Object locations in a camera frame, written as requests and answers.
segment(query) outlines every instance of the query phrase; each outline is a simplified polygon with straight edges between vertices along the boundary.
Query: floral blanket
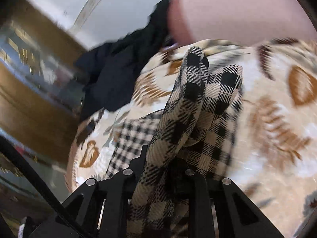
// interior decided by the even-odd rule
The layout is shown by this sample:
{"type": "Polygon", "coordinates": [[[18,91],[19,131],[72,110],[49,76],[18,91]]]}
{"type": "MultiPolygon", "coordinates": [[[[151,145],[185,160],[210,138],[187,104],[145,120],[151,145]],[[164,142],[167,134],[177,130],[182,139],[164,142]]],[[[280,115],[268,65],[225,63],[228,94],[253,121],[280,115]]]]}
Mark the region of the floral blanket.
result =
{"type": "Polygon", "coordinates": [[[292,237],[317,206],[317,45],[312,41],[273,39],[242,47],[203,40],[160,51],[143,69],[130,104],[96,112],[79,126],[65,176],[69,190],[91,176],[109,177],[122,127],[165,107],[182,58],[194,45],[210,69],[242,66],[243,110],[226,176],[292,237]]]}

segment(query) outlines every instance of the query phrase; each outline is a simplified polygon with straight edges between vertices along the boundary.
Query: brown leaf print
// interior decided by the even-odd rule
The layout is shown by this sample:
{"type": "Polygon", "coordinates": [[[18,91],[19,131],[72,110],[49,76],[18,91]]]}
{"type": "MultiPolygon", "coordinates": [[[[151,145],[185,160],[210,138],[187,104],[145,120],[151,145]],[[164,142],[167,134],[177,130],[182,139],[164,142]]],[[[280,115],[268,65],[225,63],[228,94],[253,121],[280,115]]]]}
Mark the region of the brown leaf print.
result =
{"type": "Polygon", "coordinates": [[[180,66],[182,65],[182,62],[183,62],[183,60],[173,61],[170,65],[170,67],[168,68],[168,73],[165,76],[177,74],[180,70],[180,66]]]}
{"type": "Polygon", "coordinates": [[[88,168],[95,163],[99,156],[99,149],[95,147],[95,145],[96,141],[88,141],[84,156],[79,164],[79,167],[88,168]]]}
{"type": "Polygon", "coordinates": [[[152,105],[159,98],[171,94],[171,91],[160,89],[155,84],[155,76],[148,73],[144,78],[139,78],[135,83],[135,89],[132,98],[135,103],[140,106],[152,105]]]}
{"type": "Polygon", "coordinates": [[[250,184],[243,193],[248,196],[248,198],[252,197],[253,194],[257,191],[260,183],[252,183],[250,184]]]}
{"type": "Polygon", "coordinates": [[[118,142],[118,139],[119,139],[119,136],[121,134],[122,127],[123,127],[123,122],[121,122],[121,121],[123,119],[125,119],[128,114],[129,114],[129,111],[124,112],[119,118],[115,119],[115,122],[111,126],[109,126],[104,131],[103,135],[108,135],[109,134],[109,137],[106,140],[105,144],[103,144],[102,147],[109,147],[110,142],[112,141],[112,139],[113,139],[114,143],[118,142]]]}
{"type": "Polygon", "coordinates": [[[295,158],[301,160],[299,151],[311,138],[295,134],[278,113],[277,102],[268,96],[261,97],[254,105],[250,115],[253,146],[267,157],[269,164],[282,171],[287,163],[295,164],[295,158]]]}
{"type": "Polygon", "coordinates": [[[313,52],[315,55],[317,55],[317,42],[310,40],[306,42],[306,45],[308,46],[308,50],[313,52]]]}
{"type": "Polygon", "coordinates": [[[174,45],[171,47],[164,47],[160,49],[160,53],[161,53],[161,63],[159,65],[165,64],[165,63],[169,63],[172,60],[172,56],[175,53],[175,50],[182,47],[181,45],[174,45]]]}
{"type": "Polygon", "coordinates": [[[261,67],[263,74],[268,79],[274,81],[275,79],[269,71],[269,69],[270,69],[270,66],[269,66],[270,55],[269,54],[271,52],[270,48],[268,46],[265,46],[265,45],[260,45],[257,49],[257,52],[259,54],[260,67],[261,67]]]}
{"type": "Polygon", "coordinates": [[[291,45],[294,43],[298,43],[298,39],[296,38],[273,38],[270,40],[270,44],[272,45],[291,45]]]}
{"type": "Polygon", "coordinates": [[[317,80],[297,65],[291,69],[288,85],[295,106],[311,103],[317,97],[317,80]]]}

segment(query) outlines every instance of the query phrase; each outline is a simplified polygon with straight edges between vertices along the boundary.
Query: leaf pattern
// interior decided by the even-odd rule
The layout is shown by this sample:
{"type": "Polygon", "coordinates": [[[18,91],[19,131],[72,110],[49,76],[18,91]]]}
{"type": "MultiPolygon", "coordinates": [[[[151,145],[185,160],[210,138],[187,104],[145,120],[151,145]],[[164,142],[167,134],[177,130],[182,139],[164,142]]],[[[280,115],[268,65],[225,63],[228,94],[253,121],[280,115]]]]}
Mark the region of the leaf pattern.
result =
{"type": "Polygon", "coordinates": [[[292,66],[288,85],[295,106],[311,103],[317,97],[317,80],[297,65],[292,66]]]}
{"type": "Polygon", "coordinates": [[[270,52],[271,52],[270,47],[265,45],[260,45],[257,49],[257,52],[259,54],[259,62],[260,62],[260,67],[263,74],[268,79],[274,81],[275,79],[269,71],[269,68],[270,68],[269,58],[270,58],[270,52]]]}
{"type": "Polygon", "coordinates": [[[106,173],[102,172],[102,173],[95,173],[94,175],[92,175],[90,178],[94,178],[97,181],[103,181],[106,179],[106,173]]]}
{"type": "Polygon", "coordinates": [[[250,127],[253,145],[271,165],[283,171],[288,162],[295,164],[295,158],[302,159],[298,151],[304,149],[311,138],[295,134],[278,111],[276,101],[261,97],[250,115],[250,127]]]}
{"type": "Polygon", "coordinates": [[[144,66],[144,68],[142,69],[142,73],[149,72],[162,64],[168,63],[170,53],[171,53],[170,51],[167,51],[167,52],[159,52],[156,55],[154,55],[148,61],[148,63],[144,66]]]}
{"type": "Polygon", "coordinates": [[[260,183],[258,183],[258,182],[252,183],[247,187],[247,189],[245,191],[243,191],[243,193],[250,198],[257,191],[259,186],[260,186],[260,183]]]}
{"type": "Polygon", "coordinates": [[[233,60],[238,59],[241,55],[243,55],[243,52],[241,51],[234,50],[224,52],[223,56],[220,59],[209,62],[208,72],[229,65],[233,60]]]}
{"type": "Polygon", "coordinates": [[[298,43],[299,40],[296,38],[273,38],[270,40],[270,44],[272,45],[291,45],[294,43],[298,43]]]}
{"type": "Polygon", "coordinates": [[[308,50],[317,55],[317,42],[314,40],[310,40],[306,42],[308,50]]]}
{"type": "Polygon", "coordinates": [[[173,49],[170,49],[170,50],[166,50],[163,54],[162,54],[162,61],[161,61],[161,63],[160,63],[160,65],[161,64],[164,64],[164,63],[168,63],[168,62],[170,62],[170,57],[173,55],[173,51],[174,51],[175,49],[173,48],[173,49]]]}
{"type": "Polygon", "coordinates": [[[128,114],[129,111],[124,112],[118,119],[116,118],[115,122],[104,131],[103,135],[106,136],[109,134],[109,137],[102,147],[108,147],[112,140],[114,143],[117,143],[122,130],[123,120],[127,117],[128,114]]]}
{"type": "Polygon", "coordinates": [[[137,105],[145,106],[152,105],[159,98],[170,94],[171,91],[162,90],[155,84],[155,76],[150,72],[144,78],[137,80],[132,99],[137,105]]]}
{"type": "Polygon", "coordinates": [[[101,109],[98,112],[98,117],[95,120],[94,118],[89,122],[89,124],[87,124],[87,126],[82,130],[82,132],[80,134],[78,134],[78,136],[76,137],[76,144],[77,146],[83,146],[85,140],[93,133],[93,131],[95,130],[96,125],[99,123],[99,121],[101,120],[103,114],[104,114],[104,109],[101,109]]]}
{"type": "Polygon", "coordinates": [[[79,164],[79,167],[88,168],[95,163],[99,156],[99,149],[95,145],[95,140],[88,141],[84,156],[79,164]]]}
{"type": "Polygon", "coordinates": [[[171,62],[170,67],[168,68],[168,73],[165,76],[177,74],[179,72],[180,66],[182,65],[183,60],[175,60],[171,62]]]}

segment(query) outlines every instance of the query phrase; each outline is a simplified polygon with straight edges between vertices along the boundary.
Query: metal screw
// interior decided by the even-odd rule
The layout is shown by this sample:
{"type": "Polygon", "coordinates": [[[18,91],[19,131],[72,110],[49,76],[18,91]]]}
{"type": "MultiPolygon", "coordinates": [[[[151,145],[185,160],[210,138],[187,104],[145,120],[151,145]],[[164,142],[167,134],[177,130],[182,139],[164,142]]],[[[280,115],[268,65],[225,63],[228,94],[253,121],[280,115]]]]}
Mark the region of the metal screw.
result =
{"type": "Polygon", "coordinates": [[[223,178],[222,183],[225,185],[229,185],[229,184],[231,184],[231,180],[229,178],[223,178]]]}
{"type": "Polygon", "coordinates": [[[185,171],[185,175],[187,175],[187,176],[193,176],[194,175],[194,170],[191,170],[191,169],[187,169],[186,171],[185,171]]]}
{"type": "Polygon", "coordinates": [[[86,181],[86,184],[87,184],[88,186],[93,186],[95,183],[96,183],[96,180],[95,180],[95,179],[92,179],[92,178],[90,178],[90,179],[88,179],[88,180],[86,181]]]}
{"type": "Polygon", "coordinates": [[[133,173],[133,171],[132,171],[131,169],[125,169],[125,170],[123,170],[123,174],[124,174],[125,176],[132,175],[132,173],[133,173]]]}

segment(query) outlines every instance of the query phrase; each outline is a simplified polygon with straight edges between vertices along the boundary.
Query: white wall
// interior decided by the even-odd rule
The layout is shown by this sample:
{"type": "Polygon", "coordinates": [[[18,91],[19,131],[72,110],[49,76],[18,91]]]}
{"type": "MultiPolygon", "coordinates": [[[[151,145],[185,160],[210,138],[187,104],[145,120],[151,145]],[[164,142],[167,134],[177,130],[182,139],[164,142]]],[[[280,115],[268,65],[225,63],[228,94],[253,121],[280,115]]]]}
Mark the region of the white wall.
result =
{"type": "Polygon", "coordinates": [[[89,49],[144,27],[160,0],[89,0],[87,4],[88,0],[28,1],[89,49]]]}

